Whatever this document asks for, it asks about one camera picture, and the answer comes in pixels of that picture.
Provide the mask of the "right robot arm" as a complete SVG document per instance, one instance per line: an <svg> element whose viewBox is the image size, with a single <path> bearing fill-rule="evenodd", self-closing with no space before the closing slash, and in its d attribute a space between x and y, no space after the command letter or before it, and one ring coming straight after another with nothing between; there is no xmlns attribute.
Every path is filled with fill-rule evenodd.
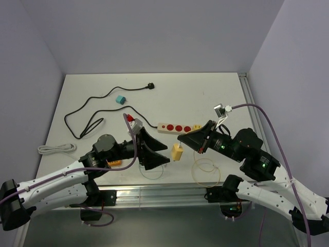
<svg viewBox="0 0 329 247"><path fill-rule="evenodd" d="M316 236L328 232L328 198L290 178L283 165L261 149L263 141L251 128L241 129L231 137L217 132L215 126L216 123L210 120L202 128L181 134L177 139L200 154L212 149L242 163L240 171L271 190L261 189L230 174L223 185L207 189L205 198L208 202L251 201L283 215L304 233Z"/></svg>

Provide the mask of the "aluminium rail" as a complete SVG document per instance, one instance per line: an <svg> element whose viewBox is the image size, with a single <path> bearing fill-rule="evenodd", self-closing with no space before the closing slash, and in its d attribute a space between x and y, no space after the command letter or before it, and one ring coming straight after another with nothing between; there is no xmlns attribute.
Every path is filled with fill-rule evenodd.
<svg viewBox="0 0 329 247"><path fill-rule="evenodd" d="M255 104L246 73L238 73L237 74L242 86L242 90L245 96L246 103ZM270 148L267 142L267 138L261 123L261 119L259 116L259 110L255 107L248 107L248 111L251 117L253 128L257 134L257 136L263 140L262 149L268 153L270 153Z"/></svg>
<svg viewBox="0 0 329 247"><path fill-rule="evenodd" d="M204 198L206 188L194 184L99 186L99 190L116 190L114 208L174 207L210 205ZM239 199L251 201L276 211L289 212L295 206L278 193L253 185L233 192Z"/></svg>

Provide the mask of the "aluminium front rail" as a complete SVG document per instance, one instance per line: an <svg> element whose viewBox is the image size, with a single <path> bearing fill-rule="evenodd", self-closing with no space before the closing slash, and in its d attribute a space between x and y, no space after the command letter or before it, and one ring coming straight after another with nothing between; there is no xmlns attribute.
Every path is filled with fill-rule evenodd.
<svg viewBox="0 0 329 247"><path fill-rule="evenodd" d="M206 188L194 184L99 186L99 190L116 190L114 208L174 207L210 205L204 198ZM253 185L233 192L239 199L251 201L276 211L289 212L295 206L278 193Z"/></svg>

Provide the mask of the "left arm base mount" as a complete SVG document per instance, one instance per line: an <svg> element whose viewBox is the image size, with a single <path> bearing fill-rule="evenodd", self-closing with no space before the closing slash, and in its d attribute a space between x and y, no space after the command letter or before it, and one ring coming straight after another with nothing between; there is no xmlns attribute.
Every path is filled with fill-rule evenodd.
<svg viewBox="0 0 329 247"><path fill-rule="evenodd" d="M101 190L96 200L91 204L86 204L87 207L99 207L104 210L105 207L115 206L117 198L116 190ZM87 222L97 222L101 219L102 214L87 209L80 209L80 219Z"/></svg>

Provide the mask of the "orange power strip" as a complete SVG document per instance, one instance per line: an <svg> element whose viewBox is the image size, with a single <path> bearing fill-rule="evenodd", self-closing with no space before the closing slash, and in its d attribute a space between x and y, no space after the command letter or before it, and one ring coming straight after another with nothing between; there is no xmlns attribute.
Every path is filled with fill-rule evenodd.
<svg viewBox="0 0 329 247"><path fill-rule="evenodd" d="M120 166L120 165L122 164L122 160L117 160L117 161L107 162L107 164L108 164L110 167Z"/></svg>

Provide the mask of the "aluminium right rail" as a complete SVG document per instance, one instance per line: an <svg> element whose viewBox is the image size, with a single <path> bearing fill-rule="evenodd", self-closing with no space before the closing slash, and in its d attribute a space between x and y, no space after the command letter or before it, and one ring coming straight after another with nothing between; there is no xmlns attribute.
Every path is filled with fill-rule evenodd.
<svg viewBox="0 0 329 247"><path fill-rule="evenodd" d="M242 86L242 90L245 96L246 103L255 104L246 73L238 73L237 74ZM248 111L251 117L253 128L257 134L257 136L263 140L262 149L268 153L270 153L270 148L267 142L267 138L261 123L261 119L259 116L259 110L255 107L248 107Z"/></svg>

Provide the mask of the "small teal plug adapter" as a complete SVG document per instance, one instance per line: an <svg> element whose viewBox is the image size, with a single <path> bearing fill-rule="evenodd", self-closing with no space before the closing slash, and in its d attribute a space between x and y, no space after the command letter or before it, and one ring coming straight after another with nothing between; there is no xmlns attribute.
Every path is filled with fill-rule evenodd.
<svg viewBox="0 0 329 247"><path fill-rule="evenodd" d="M124 96L118 95L115 101L120 105L124 105L126 103L126 98Z"/></svg>

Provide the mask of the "beige red power strip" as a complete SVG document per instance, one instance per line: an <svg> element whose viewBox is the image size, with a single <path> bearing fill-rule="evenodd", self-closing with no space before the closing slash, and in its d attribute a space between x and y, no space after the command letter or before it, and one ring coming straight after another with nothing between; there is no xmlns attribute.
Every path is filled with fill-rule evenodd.
<svg viewBox="0 0 329 247"><path fill-rule="evenodd" d="M174 134L174 135L180 135L180 134L186 134L193 130L193 126L187 126L187 125L176 125L173 123L162 123L160 122L157 126L157 132L162 134Z"/></svg>

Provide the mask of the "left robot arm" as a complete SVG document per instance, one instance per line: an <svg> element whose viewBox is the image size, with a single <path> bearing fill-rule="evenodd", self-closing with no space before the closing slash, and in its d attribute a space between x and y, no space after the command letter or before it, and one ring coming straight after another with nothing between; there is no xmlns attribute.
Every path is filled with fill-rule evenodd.
<svg viewBox="0 0 329 247"><path fill-rule="evenodd" d="M1 185L2 228L14 230L40 213L65 205L93 206L100 199L95 179L115 171L111 162L138 161L146 170L151 170L170 162L160 154L167 148L144 128L131 141L120 144L112 135L104 134L90 152L58 171L27 182L7 180Z"/></svg>

